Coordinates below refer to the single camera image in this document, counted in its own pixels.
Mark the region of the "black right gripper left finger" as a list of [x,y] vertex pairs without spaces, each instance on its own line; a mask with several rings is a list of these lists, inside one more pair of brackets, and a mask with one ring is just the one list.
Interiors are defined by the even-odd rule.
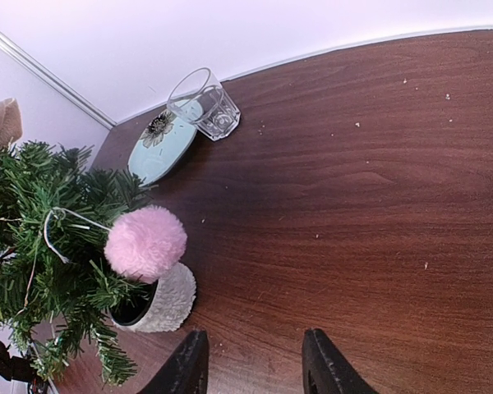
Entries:
[[139,394],[207,393],[209,351],[206,331],[189,332]]

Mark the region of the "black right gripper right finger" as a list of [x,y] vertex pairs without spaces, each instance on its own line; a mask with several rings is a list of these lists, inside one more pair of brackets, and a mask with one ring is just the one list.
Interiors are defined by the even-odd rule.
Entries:
[[377,393],[319,328],[307,329],[302,342],[303,391],[311,393]]

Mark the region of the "pink pompom ornament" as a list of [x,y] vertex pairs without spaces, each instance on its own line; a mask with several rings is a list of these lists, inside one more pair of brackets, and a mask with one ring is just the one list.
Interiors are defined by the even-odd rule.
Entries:
[[149,205],[114,222],[104,254],[114,272],[152,283],[178,262],[186,246],[187,234],[177,216],[164,207]]

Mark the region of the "small green christmas tree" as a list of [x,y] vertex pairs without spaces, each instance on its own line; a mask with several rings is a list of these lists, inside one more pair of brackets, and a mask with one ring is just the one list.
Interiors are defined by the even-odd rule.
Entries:
[[147,187],[126,170],[87,169],[89,156],[87,148],[34,141],[0,149],[0,325],[26,350],[40,323],[60,318],[38,346],[35,373],[61,375],[89,340],[103,381],[121,386],[136,364],[117,331],[179,329],[194,305],[196,279],[181,259],[152,283],[111,269],[108,233],[120,216],[150,205]]

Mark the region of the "beige fabric bow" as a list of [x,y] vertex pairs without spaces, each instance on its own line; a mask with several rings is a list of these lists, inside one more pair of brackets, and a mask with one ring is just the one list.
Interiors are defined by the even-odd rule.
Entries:
[[21,112],[15,98],[0,101],[0,149],[19,140],[23,135]]

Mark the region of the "light blue flower plate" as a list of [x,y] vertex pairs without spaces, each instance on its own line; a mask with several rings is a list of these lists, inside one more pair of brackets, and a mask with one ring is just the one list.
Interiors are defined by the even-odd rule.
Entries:
[[188,150],[197,129],[169,109],[142,131],[128,159],[128,171],[150,185],[166,176]]

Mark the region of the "clear drinking glass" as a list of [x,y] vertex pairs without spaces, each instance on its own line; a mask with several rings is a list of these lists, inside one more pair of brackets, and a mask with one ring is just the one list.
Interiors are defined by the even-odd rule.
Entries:
[[241,119],[238,106],[208,67],[179,81],[168,96],[167,108],[213,141],[231,135]]

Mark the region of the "left aluminium frame post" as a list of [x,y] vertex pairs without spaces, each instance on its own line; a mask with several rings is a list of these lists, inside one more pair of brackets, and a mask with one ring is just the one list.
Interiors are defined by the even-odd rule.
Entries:
[[30,74],[45,83],[49,88],[59,93],[66,101],[73,104],[85,115],[99,123],[102,127],[111,130],[117,125],[110,116],[92,104],[92,102],[83,95],[79,94],[61,78],[52,73],[42,63],[29,55],[2,31],[0,31],[0,50],[24,67]]

